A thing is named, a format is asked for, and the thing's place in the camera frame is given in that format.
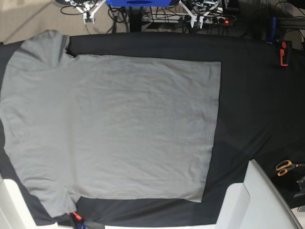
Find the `red blue clamp front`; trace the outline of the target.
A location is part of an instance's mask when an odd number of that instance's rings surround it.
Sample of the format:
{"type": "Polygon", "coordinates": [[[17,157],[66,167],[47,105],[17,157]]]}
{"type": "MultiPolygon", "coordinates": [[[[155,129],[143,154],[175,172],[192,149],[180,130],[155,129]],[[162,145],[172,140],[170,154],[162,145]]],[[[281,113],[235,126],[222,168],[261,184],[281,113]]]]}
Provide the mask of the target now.
{"type": "Polygon", "coordinates": [[[76,212],[67,213],[73,229],[86,229],[84,220],[76,212]]]}

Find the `black table cloth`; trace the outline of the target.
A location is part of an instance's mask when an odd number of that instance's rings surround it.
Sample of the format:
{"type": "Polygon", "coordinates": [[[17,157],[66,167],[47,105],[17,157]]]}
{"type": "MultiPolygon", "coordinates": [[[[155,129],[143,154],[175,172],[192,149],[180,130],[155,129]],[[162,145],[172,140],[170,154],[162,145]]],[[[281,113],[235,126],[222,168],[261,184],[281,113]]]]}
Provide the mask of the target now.
{"type": "Polygon", "coordinates": [[[201,203],[186,200],[94,200],[81,198],[78,213],[107,226],[181,227],[214,224],[228,186],[243,181],[256,160],[291,208],[303,168],[278,177],[275,167],[305,160],[305,53],[290,51],[282,67],[279,49],[235,37],[175,32],[73,36],[68,53],[155,57],[222,64],[213,155],[201,203]]]}

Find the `red black clamp right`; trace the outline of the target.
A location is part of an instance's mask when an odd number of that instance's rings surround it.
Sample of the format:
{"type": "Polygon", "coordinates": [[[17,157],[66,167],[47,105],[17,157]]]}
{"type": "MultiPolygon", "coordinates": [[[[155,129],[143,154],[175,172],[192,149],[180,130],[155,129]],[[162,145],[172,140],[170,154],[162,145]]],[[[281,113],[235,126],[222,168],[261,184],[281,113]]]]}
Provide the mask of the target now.
{"type": "Polygon", "coordinates": [[[277,42],[276,45],[279,49],[280,65],[283,67],[287,67],[291,59],[292,42],[281,41],[281,42],[277,42]]]}

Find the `white power strip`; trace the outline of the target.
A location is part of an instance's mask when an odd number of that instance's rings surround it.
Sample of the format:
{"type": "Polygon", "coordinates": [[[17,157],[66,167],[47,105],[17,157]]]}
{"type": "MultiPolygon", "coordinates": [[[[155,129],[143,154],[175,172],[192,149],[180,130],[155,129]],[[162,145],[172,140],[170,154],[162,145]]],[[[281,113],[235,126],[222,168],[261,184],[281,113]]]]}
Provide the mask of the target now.
{"type": "MultiPolygon", "coordinates": [[[[179,23],[179,22],[187,22],[190,23],[192,17],[188,14],[174,14],[170,12],[153,12],[153,13],[145,13],[142,16],[142,22],[155,22],[155,23],[179,23]]],[[[234,23],[235,18],[224,17],[219,14],[209,14],[205,16],[202,21],[203,25],[225,25],[229,26],[234,23]]]]}

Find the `black metal stand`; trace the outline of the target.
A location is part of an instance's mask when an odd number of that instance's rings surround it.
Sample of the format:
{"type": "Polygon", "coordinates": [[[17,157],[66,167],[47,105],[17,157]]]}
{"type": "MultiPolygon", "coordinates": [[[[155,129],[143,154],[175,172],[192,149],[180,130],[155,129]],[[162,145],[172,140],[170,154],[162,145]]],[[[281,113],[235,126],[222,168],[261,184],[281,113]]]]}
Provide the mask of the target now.
{"type": "Polygon", "coordinates": [[[146,7],[127,7],[130,32],[142,31],[142,17],[146,7]]]}

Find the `orange handled scissors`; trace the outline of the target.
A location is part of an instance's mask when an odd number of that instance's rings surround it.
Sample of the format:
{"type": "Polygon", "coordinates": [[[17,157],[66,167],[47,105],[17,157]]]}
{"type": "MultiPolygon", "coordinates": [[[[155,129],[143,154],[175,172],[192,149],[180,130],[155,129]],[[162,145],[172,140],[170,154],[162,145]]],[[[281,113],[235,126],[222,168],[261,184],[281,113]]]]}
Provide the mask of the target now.
{"type": "Polygon", "coordinates": [[[280,162],[276,167],[276,173],[278,177],[284,176],[289,171],[298,168],[298,167],[304,167],[304,163],[293,163],[291,160],[284,160],[280,162]]]}

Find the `white chair left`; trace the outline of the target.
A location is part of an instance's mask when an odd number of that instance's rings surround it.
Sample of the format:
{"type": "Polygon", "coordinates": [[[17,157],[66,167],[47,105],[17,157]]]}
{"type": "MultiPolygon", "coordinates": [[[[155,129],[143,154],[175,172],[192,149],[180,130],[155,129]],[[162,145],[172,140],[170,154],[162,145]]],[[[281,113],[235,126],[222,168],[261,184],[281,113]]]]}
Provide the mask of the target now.
{"type": "Polygon", "coordinates": [[[2,177],[0,177],[0,228],[37,228],[17,183],[2,177]]]}

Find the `grey T-shirt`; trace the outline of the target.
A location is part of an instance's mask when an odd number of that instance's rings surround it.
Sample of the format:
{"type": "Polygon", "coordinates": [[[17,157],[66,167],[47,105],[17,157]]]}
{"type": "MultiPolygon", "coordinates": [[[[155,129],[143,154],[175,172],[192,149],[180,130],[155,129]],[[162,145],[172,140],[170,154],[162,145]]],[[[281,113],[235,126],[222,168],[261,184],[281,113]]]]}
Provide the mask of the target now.
{"type": "Polygon", "coordinates": [[[201,202],[214,145],[220,62],[67,54],[46,31],[10,58],[4,150],[48,214],[81,197],[201,202]]]}

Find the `blue plastic box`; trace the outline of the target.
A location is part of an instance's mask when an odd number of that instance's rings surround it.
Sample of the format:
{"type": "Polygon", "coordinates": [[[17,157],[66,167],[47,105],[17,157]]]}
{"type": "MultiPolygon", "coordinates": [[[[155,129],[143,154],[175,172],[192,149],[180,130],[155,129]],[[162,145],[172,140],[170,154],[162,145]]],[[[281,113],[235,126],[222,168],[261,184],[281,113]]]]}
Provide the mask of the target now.
{"type": "Polygon", "coordinates": [[[167,7],[171,0],[107,0],[113,7],[167,7]]]}

